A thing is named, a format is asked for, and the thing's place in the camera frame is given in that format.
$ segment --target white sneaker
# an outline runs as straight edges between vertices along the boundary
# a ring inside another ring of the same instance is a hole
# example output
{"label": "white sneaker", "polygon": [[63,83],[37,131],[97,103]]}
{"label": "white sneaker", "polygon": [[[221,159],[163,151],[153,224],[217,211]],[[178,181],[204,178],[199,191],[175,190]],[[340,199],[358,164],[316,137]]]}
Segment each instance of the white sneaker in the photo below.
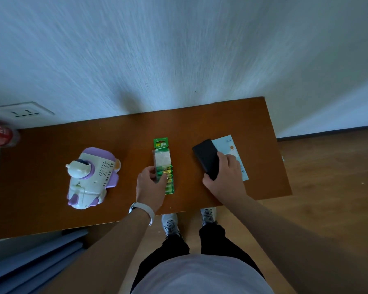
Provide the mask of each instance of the white sneaker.
{"label": "white sneaker", "polygon": [[213,223],[217,219],[217,209],[215,207],[202,208],[201,214],[202,214],[202,219],[203,219],[202,226],[208,223]]}
{"label": "white sneaker", "polygon": [[162,215],[162,227],[165,230],[166,237],[178,234],[181,237],[180,230],[178,229],[177,214],[163,214]]}

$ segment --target light blue booklet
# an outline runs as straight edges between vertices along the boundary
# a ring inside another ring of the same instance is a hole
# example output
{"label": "light blue booklet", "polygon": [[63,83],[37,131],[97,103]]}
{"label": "light blue booklet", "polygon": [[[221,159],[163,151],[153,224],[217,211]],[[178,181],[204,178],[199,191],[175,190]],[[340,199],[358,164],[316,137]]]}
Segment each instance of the light blue booklet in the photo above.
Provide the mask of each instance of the light blue booklet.
{"label": "light blue booklet", "polygon": [[212,142],[217,148],[217,151],[223,153],[224,155],[230,154],[236,157],[237,161],[239,161],[241,165],[242,180],[243,181],[248,180],[249,178],[247,172],[244,169],[244,165],[242,164],[242,161],[240,159],[239,152],[237,152],[232,136],[228,135],[225,137],[214,139],[212,140]]}

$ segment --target wristband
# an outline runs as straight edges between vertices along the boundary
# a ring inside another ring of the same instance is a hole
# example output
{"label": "wristband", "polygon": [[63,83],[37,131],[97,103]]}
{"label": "wristband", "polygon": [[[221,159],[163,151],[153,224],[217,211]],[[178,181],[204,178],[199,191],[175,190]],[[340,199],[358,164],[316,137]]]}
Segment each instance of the wristband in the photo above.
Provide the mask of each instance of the wristband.
{"label": "wristband", "polygon": [[140,202],[134,202],[134,203],[132,203],[131,207],[129,208],[128,213],[131,213],[134,208],[143,209],[145,212],[147,212],[149,214],[150,219],[151,219],[149,226],[151,226],[151,224],[153,223],[153,220],[154,220],[154,212],[151,209],[151,207],[146,205],[146,204],[140,203]]}

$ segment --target black pants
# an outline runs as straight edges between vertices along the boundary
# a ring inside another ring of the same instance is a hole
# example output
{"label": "black pants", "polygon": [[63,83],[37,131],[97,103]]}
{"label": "black pants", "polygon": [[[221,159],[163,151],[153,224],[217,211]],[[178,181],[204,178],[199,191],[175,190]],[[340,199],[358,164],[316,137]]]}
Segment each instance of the black pants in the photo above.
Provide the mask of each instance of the black pants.
{"label": "black pants", "polygon": [[[263,276],[259,268],[251,257],[241,248],[236,246],[233,242],[225,237],[225,229],[217,223],[206,224],[199,230],[201,237],[202,250],[201,253],[205,255],[226,256],[240,259],[253,267],[257,272]],[[169,236],[163,243],[162,247],[158,248],[150,254],[139,265],[138,274],[132,284],[132,290],[136,285],[159,263],[169,260],[171,258],[189,255],[190,248],[179,235],[175,234]]]}

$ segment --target wall socket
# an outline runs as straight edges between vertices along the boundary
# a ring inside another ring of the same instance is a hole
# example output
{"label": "wall socket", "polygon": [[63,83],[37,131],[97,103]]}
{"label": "wall socket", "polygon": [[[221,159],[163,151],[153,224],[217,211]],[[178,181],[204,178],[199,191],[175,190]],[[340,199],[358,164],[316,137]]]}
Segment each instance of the wall socket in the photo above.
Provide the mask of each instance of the wall socket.
{"label": "wall socket", "polygon": [[21,120],[53,116],[54,113],[36,102],[0,106],[0,120],[17,123]]}

